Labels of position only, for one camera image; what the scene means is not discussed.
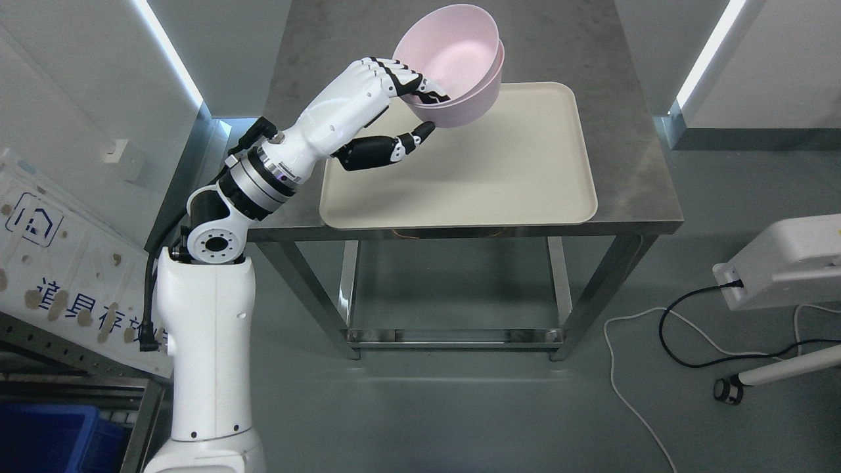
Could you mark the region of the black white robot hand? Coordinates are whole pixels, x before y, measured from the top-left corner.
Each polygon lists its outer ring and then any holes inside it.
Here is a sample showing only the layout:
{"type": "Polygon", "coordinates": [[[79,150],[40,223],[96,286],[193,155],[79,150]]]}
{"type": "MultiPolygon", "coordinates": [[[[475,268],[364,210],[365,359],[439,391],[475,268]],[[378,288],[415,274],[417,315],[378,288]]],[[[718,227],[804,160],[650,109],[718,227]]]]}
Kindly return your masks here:
{"type": "Polygon", "coordinates": [[[279,144],[262,145],[269,170],[299,185],[319,160],[336,158],[348,171],[401,162],[429,138],[436,128],[432,121],[397,137],[357,134],[381,117],[392,99],[405,95],[423,104],[451,99],[441,85],[398,60],[369,56],[349,63],[283,131],[279,144]]]}

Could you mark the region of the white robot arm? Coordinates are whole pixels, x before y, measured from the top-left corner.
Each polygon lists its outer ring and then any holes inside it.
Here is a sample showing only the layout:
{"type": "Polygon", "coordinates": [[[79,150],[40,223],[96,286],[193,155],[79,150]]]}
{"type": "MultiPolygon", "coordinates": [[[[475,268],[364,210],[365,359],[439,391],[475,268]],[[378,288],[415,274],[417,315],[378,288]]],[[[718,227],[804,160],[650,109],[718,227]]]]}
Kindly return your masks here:
{"type": "Polygon", "coordinates": [[[264,472],[250,398],[250,329],[256,299],[249,228],[288,202],[336,144],[309,125],[279,131],[261,118],[222,169],[187,198],[172,246],[147,261],[141,349],[156,350],[151,315],[168,333],[173,362],[171,431],[147,472],[264,472]]]}

